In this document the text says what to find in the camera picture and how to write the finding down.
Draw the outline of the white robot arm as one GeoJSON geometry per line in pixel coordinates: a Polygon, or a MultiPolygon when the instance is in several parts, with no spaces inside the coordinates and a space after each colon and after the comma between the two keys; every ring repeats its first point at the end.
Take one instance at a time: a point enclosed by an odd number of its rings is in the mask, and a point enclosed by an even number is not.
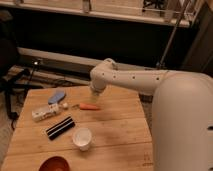
{"type": "Polygon", "coordinates": [[[153,97],[153,171],[213,171],[213,78],[176,70],[119,70],[108,58],[90,72],[91,90],[107,85],[153,97]]]}

